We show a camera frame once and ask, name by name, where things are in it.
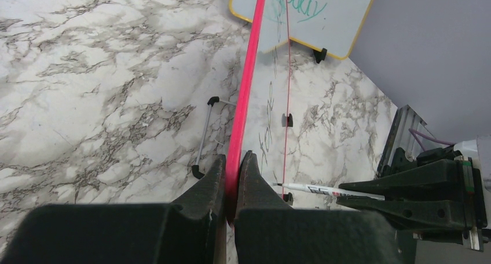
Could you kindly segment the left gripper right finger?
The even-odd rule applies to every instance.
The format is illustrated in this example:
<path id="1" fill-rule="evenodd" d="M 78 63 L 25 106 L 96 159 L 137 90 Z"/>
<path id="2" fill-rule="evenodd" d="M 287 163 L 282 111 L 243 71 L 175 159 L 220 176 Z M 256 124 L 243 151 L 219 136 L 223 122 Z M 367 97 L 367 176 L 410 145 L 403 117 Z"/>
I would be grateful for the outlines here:
<path id="1" fill-rule="evenodd" d="M 240 165 L 234 233 L 239 263 L 403 262 L 380 214 L 294 209 L 260 175 L 252 151 Z"/>

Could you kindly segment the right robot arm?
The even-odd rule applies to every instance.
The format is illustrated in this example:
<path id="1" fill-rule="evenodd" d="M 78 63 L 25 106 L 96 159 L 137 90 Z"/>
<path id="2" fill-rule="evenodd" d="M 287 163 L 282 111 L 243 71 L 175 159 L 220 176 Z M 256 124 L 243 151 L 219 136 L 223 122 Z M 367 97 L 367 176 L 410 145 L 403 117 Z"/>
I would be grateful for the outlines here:
<path id="1" fill-rule="evenodd" d="M 434 148 L 408 160 L 402 148 L 371 181 L 341 184 L 337 203 L 383 215 L 415 239 L 483 251 L 490 242 L 490 137 Z"/>

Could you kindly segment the red framed whiteboard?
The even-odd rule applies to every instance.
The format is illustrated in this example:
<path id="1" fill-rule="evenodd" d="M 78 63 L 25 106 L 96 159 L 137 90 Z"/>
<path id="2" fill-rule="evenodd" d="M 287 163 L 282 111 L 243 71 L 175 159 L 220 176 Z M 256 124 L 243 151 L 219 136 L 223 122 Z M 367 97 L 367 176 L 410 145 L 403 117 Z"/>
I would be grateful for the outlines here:
<path id="1" fill-rule="evenodd" d="M 225 212 L 234 233 L 240 165 L 245 154 L 256 154 L 259 173 L 269 185 L 284 182 L 287 127 L 281 125 L 281 117 L 288 115 L 290 44 L 287 40 L 262 53 L 258 48 L 266 32 L 262 25 L 265 0 L 233 1 L 240 9 L 253 12 L 225 166 Z M 282 198 L 282 187 L 271 187 Z"/>

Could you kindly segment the white whiteboard marker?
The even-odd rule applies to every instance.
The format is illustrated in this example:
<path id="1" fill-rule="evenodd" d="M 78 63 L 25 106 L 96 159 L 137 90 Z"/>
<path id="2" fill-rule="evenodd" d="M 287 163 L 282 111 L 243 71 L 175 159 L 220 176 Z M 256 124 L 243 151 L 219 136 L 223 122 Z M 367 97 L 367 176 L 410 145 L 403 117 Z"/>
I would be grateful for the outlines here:
<path id="1" fill-rule="evenodd" d="M 370 199 L 384 201 L 386 198 L 383 195 L 375 195 L 364 192 L 356 192 L 351 190 L 344 190 L 340 188 L 333 188 L 327 186 L 319 185 L 309 185 L 309 184 L 295 184 L 295 183 L 270 183 L 271 186 L 281 186 L 289 190 L 297 190 L 307 193 L 314 193 L 318 195 L 333 196 L 333 197 L 368 197 Z"/>

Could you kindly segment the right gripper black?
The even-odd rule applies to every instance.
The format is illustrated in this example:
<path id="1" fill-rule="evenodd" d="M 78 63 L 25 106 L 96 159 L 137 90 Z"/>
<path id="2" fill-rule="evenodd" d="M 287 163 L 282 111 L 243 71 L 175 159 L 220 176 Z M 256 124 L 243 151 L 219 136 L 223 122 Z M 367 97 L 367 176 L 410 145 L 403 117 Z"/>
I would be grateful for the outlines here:
<path id="1" fill-rule="evenodd" d="M 463 204 L 451 201 L 381 201 L 367 198 L 339 197 L 336 203 L 356 210 L 375 211 L 392 227 L 412 231 L 463 230 L 463 246 L 483 251 L 489 237 L 483 233 L 488 226 L 481 172 L 472 158 L 460 156 L 442 159 L 371 181 L 348 182 L 341 189 L 374 195 L 402 197 L 421 190 L 463 186 Z"/>

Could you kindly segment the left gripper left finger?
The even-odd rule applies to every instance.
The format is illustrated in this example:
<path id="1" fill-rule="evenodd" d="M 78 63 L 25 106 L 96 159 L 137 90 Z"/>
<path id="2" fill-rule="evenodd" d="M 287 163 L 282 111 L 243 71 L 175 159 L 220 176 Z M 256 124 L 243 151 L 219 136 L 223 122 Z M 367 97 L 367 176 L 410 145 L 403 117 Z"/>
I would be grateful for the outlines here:
<path id="1" fill-rule="evenodd" d="M 224 155 L 169 203 L 47 204 L 30 211 L 2 263 L 225 263 Z"/>

